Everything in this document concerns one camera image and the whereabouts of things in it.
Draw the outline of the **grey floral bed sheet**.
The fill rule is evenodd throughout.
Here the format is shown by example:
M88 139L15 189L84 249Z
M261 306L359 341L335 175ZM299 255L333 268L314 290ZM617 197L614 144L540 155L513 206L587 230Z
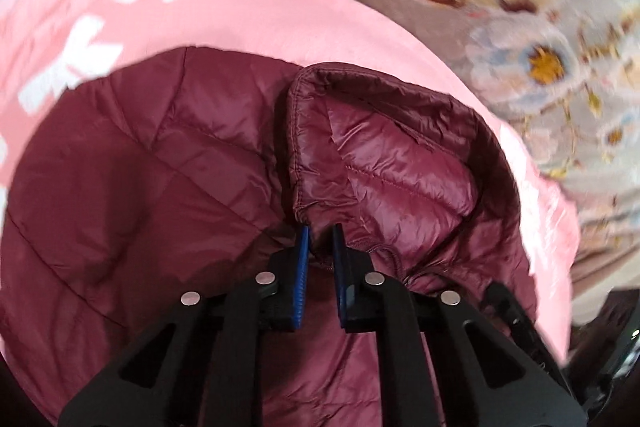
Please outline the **grey floral bed sheet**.
M358 0L521 135L578 209L573 317L639 282L639 0Z

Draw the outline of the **pink fleece blanket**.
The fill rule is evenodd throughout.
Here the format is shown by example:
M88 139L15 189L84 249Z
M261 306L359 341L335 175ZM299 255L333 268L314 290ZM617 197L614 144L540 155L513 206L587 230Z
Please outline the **pink fleece blanket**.
M209 48L308 67L342 63L450 95L495 135L518 188L549 212L510 131L430 51L352 0L1 0L1 242L14 171L61 96L158 54ZM302 225L297 225L296 236ZM33 426L581 426L586 417L552 355L565 309L551 311L535 269L537 310L492 282L473 301L429 294L374 267L375 331L337 315L329 229L311 245L302 326L262 321L259 273L222 294L184 293L47 419L6 361L10 425Z

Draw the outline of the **maroon quilted puffer jacket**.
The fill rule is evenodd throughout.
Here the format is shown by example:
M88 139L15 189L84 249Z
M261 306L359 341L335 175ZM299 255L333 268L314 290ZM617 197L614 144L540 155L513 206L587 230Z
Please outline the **maroon quilted puffer jacket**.
M1 335L64 405L187 291L222 294L341 225L413 291L501 282L537 310L506 156L450 95L349 64L181 48L65 92L14 171Z

